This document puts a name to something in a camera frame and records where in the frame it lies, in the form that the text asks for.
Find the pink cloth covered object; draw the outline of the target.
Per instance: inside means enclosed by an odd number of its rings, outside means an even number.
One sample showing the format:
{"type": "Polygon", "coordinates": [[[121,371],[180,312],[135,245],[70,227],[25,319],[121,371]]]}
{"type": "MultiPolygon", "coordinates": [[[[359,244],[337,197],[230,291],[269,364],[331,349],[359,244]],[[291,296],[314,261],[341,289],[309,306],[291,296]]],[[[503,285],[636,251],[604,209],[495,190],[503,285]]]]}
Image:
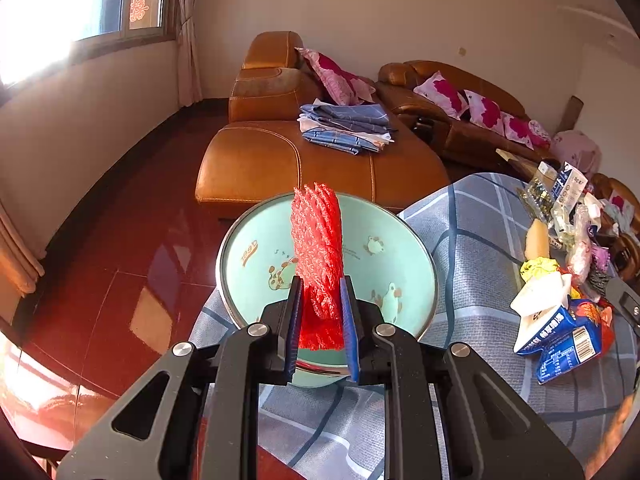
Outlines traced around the pink cloth covered object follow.
{"type": "Polygon", "coordinates": [[[568,162],[588,178],[598,172],[602,160],[599,145],[577,129],[558,132],[551,140],[549,152],[559,162],[568,162]]]}

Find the brown leather three-seat sofa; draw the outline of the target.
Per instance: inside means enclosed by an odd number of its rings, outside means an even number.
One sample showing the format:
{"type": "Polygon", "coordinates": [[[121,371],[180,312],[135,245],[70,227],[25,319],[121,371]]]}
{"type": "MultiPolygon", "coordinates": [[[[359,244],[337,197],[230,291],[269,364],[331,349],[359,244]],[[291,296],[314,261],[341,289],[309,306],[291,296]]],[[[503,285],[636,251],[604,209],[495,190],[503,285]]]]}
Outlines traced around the brown leather three-seat sofa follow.
{"type": "Polygon", "coordinates": [[[445,162],[506,171],[498,151],[534,164],[559,162],[544,140],[522,136],[529,116],[506,90],[461,68],[436,61],[388,63],[378,71],[383,103],[445,162]]]}

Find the mint green trash bin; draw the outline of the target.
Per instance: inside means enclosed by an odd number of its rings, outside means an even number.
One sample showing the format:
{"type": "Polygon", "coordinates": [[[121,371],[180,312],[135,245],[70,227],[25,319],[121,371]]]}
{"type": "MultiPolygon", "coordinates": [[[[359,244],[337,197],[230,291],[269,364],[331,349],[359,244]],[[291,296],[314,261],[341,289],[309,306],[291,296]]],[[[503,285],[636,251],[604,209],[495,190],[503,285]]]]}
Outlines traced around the mint green trash bin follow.
{"type": "Polygon", "coordinates": [[[341,280],[384,322],[421,337],[436,308],[432,256],[394,214],[323,185],[268,198],[234,222],[216,263],[222,301],[238,327],[304,283],[294,385],[320,388],[348,374],[341,280]]]}

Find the red mesh net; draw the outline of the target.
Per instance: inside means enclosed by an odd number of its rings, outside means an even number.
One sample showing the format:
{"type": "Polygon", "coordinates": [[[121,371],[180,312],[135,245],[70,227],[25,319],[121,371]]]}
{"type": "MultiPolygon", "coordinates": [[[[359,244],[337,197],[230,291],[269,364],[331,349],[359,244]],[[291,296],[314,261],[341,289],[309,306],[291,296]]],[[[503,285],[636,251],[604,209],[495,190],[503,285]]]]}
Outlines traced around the red mesh net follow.
{"type": "Polygon", "coordinates": [[[299,347],[311,351],[344,348],[340,281],[344,276],[340,204],[332,188],[314,182],[296,188],[291,235],[303,282],[299,347]]]}

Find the brown leather chaise sofa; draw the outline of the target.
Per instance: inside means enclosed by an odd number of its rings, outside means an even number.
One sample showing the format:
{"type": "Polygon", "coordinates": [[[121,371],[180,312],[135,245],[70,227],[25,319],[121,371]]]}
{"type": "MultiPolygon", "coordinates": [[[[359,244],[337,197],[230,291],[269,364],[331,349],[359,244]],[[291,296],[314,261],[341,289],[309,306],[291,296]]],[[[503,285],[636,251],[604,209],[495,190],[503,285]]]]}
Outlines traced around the brown leather chaise sofa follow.
{"type": "Polygon", "coordinates": [[[436,153],[397,117],[379,153],[351,155],[304,140],[299,107],[322,96],[305,67],[297,32],[262,32],[245,55],[229,98],[228,125],[209,142],[195,197],[221,218],[303,184],[325,183],[399,212],[449,183],[436,153]]]}

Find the blue Look milk carton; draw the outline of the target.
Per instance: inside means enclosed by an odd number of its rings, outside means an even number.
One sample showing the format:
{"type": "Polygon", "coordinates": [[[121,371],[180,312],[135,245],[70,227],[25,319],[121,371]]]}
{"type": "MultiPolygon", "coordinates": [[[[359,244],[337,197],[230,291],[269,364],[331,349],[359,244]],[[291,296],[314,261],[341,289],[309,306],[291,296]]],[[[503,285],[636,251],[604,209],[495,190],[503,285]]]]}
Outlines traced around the blue Look milk carton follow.
{"type": "Polygon", "coordinates": [[[554,271],[530,278],[511,302],[520,317],[513,351],[538,358],[541,385],[607,352],[615,339],[612,307],[571,290],[572,277],[554,271]]]}

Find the grey plaid tablecloth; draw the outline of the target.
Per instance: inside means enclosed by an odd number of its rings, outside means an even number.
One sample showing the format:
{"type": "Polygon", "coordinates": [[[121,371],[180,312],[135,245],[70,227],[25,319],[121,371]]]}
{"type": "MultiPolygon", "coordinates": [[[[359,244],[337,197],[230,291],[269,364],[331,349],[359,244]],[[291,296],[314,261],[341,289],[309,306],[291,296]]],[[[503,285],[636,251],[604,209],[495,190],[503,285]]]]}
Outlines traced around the grey plaid tablecloth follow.
{"type": "MultiPolygon", "coordinates": [[[[623,318],[603,356],[541,384],[536,356],[513,350],[520,319],[529,214],[521,182],[472,174],[399,214],[340,195],[345,270],[356,295],[424,344],[462,341],[550,426],[581,462],[597,449],[620,404],[634,391],[638,340],[623,318]]],[[[248,212],[219,252],[221,285],[192,330],[194,344],[218,344],[288,296],[293,273],[291,196],[248,212]]],[[[258,394],[258,442],[308,479],[378,479],[384,472],[384,390],[359,387],[340,352],[302,350],[304,366],[284,387],[258,394]]]]}

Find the pink floral pillow left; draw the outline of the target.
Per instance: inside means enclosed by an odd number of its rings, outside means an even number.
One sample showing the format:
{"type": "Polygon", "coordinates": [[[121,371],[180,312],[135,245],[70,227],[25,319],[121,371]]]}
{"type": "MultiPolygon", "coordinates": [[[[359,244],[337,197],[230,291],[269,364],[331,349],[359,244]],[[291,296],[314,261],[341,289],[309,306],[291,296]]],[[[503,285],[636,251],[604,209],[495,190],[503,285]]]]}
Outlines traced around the pink floral pillow left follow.
{"type": "Polygon", "coordinates": [[[448,117],[459,120],[469,109],[469,104],[454,85],[438,70],[413,92],[438,106],[448,117]]]}

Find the black grey yarn bundle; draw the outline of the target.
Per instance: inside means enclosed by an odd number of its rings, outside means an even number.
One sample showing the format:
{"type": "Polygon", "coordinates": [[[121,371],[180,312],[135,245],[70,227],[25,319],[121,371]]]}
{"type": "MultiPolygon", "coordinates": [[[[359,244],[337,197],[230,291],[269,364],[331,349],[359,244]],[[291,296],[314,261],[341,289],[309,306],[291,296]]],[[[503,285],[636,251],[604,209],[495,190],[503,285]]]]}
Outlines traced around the black grey yarn bundle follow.
{"type": "Polygon", "coordinates": [[[604,296],[606,286],[612,280],[612,275],[600,270],[597,266],[592,266],[586,278],[586,284],[598,295],[604,296]]]}

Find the yellow plastic wrapper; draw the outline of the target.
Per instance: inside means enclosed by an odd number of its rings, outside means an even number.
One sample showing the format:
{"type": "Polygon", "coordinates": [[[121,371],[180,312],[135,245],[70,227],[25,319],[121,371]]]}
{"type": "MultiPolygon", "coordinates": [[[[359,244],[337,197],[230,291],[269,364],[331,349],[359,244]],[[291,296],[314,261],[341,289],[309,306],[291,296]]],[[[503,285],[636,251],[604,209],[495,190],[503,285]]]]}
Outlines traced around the yellow plastic wrapper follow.
{"type": "Polygon", "coordinates": [[[540,278],[559,270],[559,263],[555,259],[537,257],[525,261],[521,266],[520,274],[523,281],[527,283],[532,278],[540,278]]]}

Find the tall white paper carton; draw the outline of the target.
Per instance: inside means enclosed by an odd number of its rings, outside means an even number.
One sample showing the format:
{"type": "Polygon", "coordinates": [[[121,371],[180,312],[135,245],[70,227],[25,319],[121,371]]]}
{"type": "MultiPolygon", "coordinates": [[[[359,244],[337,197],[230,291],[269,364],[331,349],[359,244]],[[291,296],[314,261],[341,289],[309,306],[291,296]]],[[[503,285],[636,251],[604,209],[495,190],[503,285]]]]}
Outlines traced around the tall white paper carton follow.
{"type": "Polygon", "coordinates": [[[579,169],[569,162],[563,162],[551,189],[555,203],[567,212],[571,212],[587,183],[587,177],[579,169]]]}

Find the beige sponge block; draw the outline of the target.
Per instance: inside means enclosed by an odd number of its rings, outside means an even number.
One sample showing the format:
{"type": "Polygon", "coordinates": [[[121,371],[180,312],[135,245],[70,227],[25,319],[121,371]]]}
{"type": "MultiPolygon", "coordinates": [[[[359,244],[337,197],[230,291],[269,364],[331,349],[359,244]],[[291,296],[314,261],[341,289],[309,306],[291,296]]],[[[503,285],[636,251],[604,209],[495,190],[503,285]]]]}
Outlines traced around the beige sponge block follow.
{"type": "Polygon", "coordinates": [[[526,233],[524,255],[527,261],[550,257],[548,226],[539,219],[533,221],[526,233]]]}

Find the clear plastic bag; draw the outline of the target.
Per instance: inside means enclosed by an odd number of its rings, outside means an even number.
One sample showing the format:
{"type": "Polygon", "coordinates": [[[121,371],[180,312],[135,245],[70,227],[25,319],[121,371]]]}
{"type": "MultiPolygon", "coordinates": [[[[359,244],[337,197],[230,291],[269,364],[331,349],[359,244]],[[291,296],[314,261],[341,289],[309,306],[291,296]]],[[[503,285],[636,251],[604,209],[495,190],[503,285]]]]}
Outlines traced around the clear plastic bag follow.
{"type": "Polygon", "coordinates": [[[585,283],[591,268],[592,249],[589,236],[591,219],[588,207],[578,204],[574,212],[573,244],[566,256],[567,270],[570,271],[578,284],[585,283]]]}

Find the folded blue plaid cloths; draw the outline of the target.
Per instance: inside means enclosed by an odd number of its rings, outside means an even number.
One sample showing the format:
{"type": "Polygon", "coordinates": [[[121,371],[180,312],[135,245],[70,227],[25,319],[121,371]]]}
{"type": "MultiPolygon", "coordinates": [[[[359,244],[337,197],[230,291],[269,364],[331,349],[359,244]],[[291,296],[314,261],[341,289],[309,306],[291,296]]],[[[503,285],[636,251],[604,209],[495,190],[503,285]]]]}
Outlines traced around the folded blue plaid cloths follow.
{"type": "Polygon", "coordinates": [[[380,104],[336,105],[315,100],[299,107],[299,131],[309,143],[358,155],[379,153],[396,129],[380,104]]]}

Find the patterned snack packet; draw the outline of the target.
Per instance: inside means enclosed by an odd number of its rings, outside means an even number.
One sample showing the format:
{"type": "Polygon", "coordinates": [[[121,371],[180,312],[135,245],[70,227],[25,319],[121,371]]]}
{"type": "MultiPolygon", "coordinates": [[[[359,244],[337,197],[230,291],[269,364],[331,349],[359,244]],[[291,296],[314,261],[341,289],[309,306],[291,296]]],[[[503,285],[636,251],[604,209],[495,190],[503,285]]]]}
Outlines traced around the patterned snack packet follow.
{"type": "Polygon", "coordinates": [[[546,162],[540,162],[533,177],[524,188],[516,190],[530,218],[540,220],[547,226],[552,223],[552,208],[555,203],[552,186],[557,174],[552,166],[546,162]]]}

